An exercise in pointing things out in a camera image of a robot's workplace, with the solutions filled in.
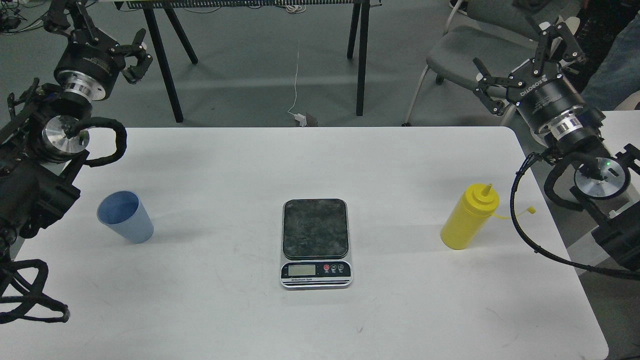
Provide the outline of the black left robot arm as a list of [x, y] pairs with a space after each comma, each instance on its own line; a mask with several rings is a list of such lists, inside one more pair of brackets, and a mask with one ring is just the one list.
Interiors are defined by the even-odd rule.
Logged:
[[[1, 323], [67, 322], [68, 305], [44, 293], [49, 268], [40, 259], [13, 260], [18, 239], [32, 239], [59, 221], [80, 198], [73, 181], [84, 166], [121, 159], [127, 131], [118, 120], [92, 116], [93, 102], [107, 100], [119, 75], [137, 84], [153, 62], [140, 29], [121, 44], [99, 29], [84, 0], [53, 0], [43, 27], [67, 46], [54, 69], [55, 83], [34, 78], [20, 96], [9, 94], [10, 120], [1, 130]], [[16, 294], [4, 292], [12, 287]]]

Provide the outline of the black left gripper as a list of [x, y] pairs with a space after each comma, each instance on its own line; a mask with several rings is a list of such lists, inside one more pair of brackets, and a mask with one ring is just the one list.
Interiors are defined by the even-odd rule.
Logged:
[[[144, 43], [144, 28], [134, 35], [132, 44], [118, 46], [116, 40], [98, 30], [87, 11], [86, 0], [51, 0], [42, 25], [46, 32], [68, 38], [54, 69], [55, 80], [68, 89], [73, 82], [89, 88], [86, 96], [91, 101], [107, 100], [119, 73], [129, 84], [137, 84], [153, 63]], [[110, 52], [117, 47], [118, 54]], [[125, 68], [125, 59], [130, 57], [136, 63]]]

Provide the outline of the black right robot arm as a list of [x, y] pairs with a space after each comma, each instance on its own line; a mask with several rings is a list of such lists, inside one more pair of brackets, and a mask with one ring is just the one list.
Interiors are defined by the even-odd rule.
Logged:
[[[534, 57], [524, 61], [507, 77], [490, 74], [483, 62], [474, 58], [478, 82], [473, 90], [480, 102], [495, 116], [511, 105], [528, 127], [541, 135], [547, 149], [531, 152], [516, 172], [510, 189], [509, 211], [513, 226], [521, 239], [548, 259], [621, 280], [639, 280], [639, 205], [608, 215], [600, 210], [598, 200], [615, 199], [624, 194], [631, 183], [631, 173], [639, 172], [639, 150], [624, 146], [622, 152], [610, 155], [601, 136], [604, 113], [585, 102], [563, 73], [562, 65], [551, 59], [553, 40], [560, 38], [566, 48], [562, 59], [582, 62], [585, 54], [566, 23], [541, 28], [530, 15], [526, 21], [538, 34]], [[515, 195], [521, 178], [536, 162], [552, 166], [544, 182], [546, 197], [559, 207], [586, 211], [597, 223], [592, 231], [594, 241], [621, 266], [602, 268], [573, 262], [557, 256], [535, 243], [522, 230], [515, 214]]]

